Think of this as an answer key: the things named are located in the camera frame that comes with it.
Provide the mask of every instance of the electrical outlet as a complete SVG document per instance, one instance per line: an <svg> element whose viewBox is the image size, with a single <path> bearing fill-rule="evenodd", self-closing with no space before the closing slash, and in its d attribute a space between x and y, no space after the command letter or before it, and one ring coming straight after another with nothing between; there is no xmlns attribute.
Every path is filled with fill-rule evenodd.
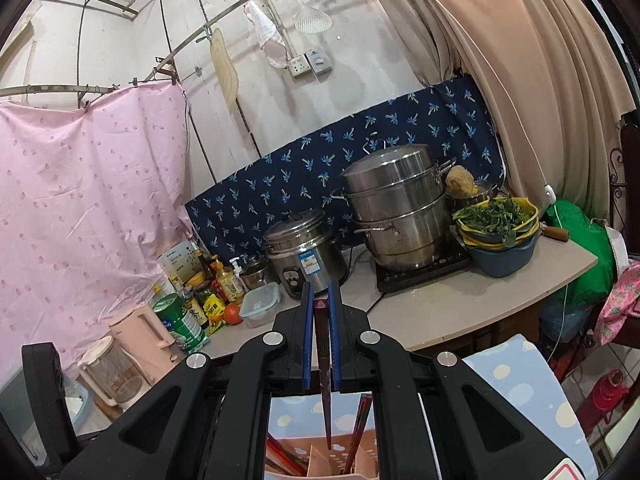
<svg viewBox="0 0 640 480"><path fill-rule="evenodd" d="M311 72L311 67L304 54L289 59L289 61L287 61L287 67L289 68L289 72L291 72L291 76L294 78Z"/></svg>
<svg viewBox="0 0 640 480"><path fill-rule="evenodd" d="M309 65L311 65L311 70L313 70L316 75L331 72L331 70L334 69L327 54L319 48L313 48L305 55L309 61Z"/></svg>

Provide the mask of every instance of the blue bowl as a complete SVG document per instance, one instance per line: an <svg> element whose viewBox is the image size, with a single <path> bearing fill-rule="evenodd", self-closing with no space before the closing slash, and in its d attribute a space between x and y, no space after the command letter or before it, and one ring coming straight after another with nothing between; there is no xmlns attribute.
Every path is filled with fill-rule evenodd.
<svg viewBox="0 0 640 480"><path fill-rule="evenodd" d="M466 250L483 272L494 278L504 278L529 263L539 236L540 231L526 242L499 252L473 247Z"/></svg>

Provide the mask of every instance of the yellow package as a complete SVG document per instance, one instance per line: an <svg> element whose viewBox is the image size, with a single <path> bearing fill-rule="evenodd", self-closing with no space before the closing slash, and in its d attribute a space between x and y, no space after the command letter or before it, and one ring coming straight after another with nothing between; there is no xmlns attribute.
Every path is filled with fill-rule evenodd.
<svg viewBox="0 0 640 480"><path fill-rule="evenodd" d="M219 328L222 328L226 325L225 317L225 304L217 297L215 294L212 294L205 301L202 309L204 313L209 318L209 328L207 328L207 335L213 334Z"/></svg>

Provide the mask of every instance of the green vegetables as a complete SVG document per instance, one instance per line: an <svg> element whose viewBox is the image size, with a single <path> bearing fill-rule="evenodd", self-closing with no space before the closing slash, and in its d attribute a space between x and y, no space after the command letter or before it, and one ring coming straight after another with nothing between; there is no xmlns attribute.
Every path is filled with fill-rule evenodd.
<svg viewBox="0 0 640 480"><path fill-rule="evenodd" d="M499 235L506 247L516 243L515 229L532 216L516 204L509 195L507 198L490 198L486 206L471 205L457 211L453 219L465 226L485 234Z"/></svg>

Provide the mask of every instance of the red thermos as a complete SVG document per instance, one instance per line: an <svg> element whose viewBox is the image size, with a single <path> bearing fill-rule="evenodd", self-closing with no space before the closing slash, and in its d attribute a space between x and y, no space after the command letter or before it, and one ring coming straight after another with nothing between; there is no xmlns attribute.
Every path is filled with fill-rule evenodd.
<svg viewBox="0 0 640 480"><path fill-rule="evenodd" d="M589 437L601 420L607 424L611 420L611 412L624 399L629 391L622 385L624 375L620 370L603 375L593 387L589 397L583 400L575 415L585 436Z"/></svg>

